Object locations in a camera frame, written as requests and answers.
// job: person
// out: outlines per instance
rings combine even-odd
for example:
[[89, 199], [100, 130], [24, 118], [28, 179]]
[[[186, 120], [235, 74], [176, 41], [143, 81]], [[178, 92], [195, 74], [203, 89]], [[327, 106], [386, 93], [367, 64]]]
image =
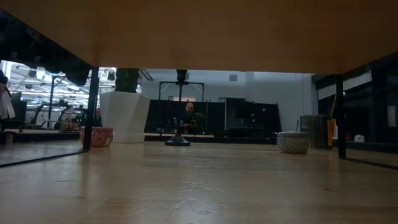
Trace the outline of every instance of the person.
[[8, 78], [0, 69], [0, 118], [1, 118], [1, 131], [6, 129], [4, 122], [7, 118], [15, 118], [14, 108], [11, 102], [11, 93], [7, 87]]
[[95, 111], [93, 127], [102, 127], [101, 108], [97, 108]]
[[193, 119], [194, 111], [193, 103], [187, 103], [185, 105], [185, 114], [183, 120], [184, 129], [188, 134], [195, 134], [195, 131], [198, 128], [196, 121]]

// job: decorative pot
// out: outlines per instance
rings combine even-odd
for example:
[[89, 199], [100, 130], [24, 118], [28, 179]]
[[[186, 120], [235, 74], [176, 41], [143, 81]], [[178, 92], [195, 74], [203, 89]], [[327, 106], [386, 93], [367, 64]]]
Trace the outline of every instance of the decorative pot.
[[298, 131], [278, 133], [277, 147], [281, 152], [306, 154], [311, 146], [311, 134]]
[[137, 93], [109, 92], [101, 94], [101, 119], [113, 128], [113, 142], [144, 142], [149, 99]]
[[[85, 140], [86, 127], [80, 128], [80, 142], [83, 144]], [[113, 140], [113, 128], [93, 127], [91, 133], [92, 147], [108, 147]]]

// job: wall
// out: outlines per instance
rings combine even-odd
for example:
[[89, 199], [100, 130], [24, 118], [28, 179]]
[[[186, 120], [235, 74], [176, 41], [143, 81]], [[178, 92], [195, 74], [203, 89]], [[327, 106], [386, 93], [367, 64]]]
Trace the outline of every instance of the wall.
[[311, 76], [254, 72], [253, 79], [246, 83], [246, 101], [277, 103], [282, 130], [295, 131], [300, 116], [317, 114], [317, 93]]

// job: air vent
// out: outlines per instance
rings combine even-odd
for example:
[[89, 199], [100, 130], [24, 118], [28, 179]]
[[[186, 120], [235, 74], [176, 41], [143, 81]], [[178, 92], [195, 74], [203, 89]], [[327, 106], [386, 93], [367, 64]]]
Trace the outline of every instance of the air vent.
[[229, 81], [230, 82], [237, 82], [238, 81], [238, 75], [230, 74], [229, 75]]

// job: man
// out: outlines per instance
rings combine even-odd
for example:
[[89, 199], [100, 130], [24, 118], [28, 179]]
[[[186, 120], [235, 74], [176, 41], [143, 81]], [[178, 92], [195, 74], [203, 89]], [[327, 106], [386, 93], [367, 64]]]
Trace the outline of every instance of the man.
[[184, 128], [187, 130], [188, 134], [195, 134], [197, 129], [196, 121], [193, 119], [193, 103], [187, 103], [185, 105], [185, 114], [184, 114]]
[[6, 129], [5, 119], [15, 118], [14, 107], [12, 107], [11, 93], [7, 87], [8, 78], [0, 69], [0, 123], [1, 131]]

